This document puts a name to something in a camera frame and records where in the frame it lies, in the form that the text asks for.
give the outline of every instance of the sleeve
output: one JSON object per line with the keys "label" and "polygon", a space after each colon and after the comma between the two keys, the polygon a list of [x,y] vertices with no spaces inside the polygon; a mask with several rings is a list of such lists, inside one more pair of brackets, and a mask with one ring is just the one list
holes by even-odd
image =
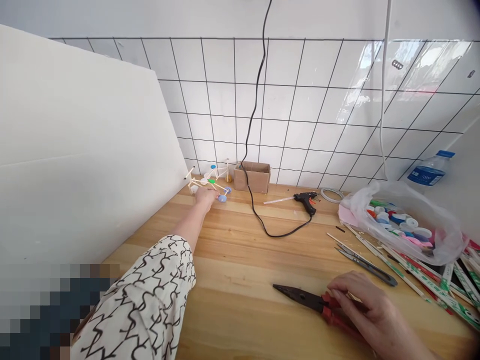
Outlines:
{"label": "sleeve", "polygon": [[165,236],[100,299],[70,358],[174,359],[195,282],[189,244],[180,236]]}

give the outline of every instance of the pliers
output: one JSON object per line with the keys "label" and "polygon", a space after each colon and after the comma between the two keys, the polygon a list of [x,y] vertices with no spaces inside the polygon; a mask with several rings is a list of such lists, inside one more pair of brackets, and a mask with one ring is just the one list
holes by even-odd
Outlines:
{"label": "pliers", "polygon": [[[306,306],[307,308],[310,308],[312,310],[315,310],[316,312],[319,312],[321,316],[326,320],[328,325],[335,325],[336,327],[342,329],[344,332],[359,340],[360,342],[367,344],[367,341],[356,328],[349,326],[340,317],[337,317],[332,312],[332,309],[338,309],[341,308],[341,306],[339,302],[328,292],[325,292],[323,295],[318,296],[296,287],[277,284],[273,284],[273,287],[285,296],[296,301],[297,303]],[[358,303],[358,307],[360,308],[365,307],[359,301],[353,300],[353,302]]]}

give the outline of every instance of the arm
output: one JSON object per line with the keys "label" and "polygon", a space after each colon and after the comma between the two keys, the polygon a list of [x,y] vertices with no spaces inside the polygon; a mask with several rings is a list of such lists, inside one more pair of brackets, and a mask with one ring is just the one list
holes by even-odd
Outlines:
{"label": "arm", "polygon": [[195,205],[171,232],[172,235],[184,238],[190,245],[192,253],[195,251],[205,215],[219,195],[219,192],[213,188],[199,187],[195,194]]}
{"label": "arm", "polygon": [[[327,287],[343,312],[365,340],[384,360],[441,360],[432,353],[409,326],[387,294],[363,273],[351,271],[332,280]],[[346,296],[359,298],[366,311],[360,311]]]}

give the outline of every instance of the bottle cap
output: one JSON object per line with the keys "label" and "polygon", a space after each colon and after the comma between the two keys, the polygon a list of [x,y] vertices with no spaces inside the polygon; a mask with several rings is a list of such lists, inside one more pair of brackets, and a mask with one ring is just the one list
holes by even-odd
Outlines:
{"label": "bottle cap", "polygon": [[440,150],[436,153],[438,156],[442,156],[444,158],[453,158],[455,153],[451,151]]}

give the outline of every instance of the white cable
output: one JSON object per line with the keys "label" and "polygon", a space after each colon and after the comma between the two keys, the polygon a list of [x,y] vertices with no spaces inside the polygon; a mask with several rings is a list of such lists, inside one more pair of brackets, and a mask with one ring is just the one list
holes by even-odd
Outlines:
{"label": "white cable", "polygon": [[392,0],[387,0],[385,38],[383,39],[383,58],[381,61],[381,113],[380,113],[380,130],[379,130],[381,159],[383,160],[383,172],[385,173],[385,178],[387,180],[389,179],[389,176],[387,173],[387,161],[385,159],[385,154],[384,154],[384,139],[383,139],[382,132],[384,129],[385,68],[387,66],[387,46],[389,43],[391,14],[392,14]]}

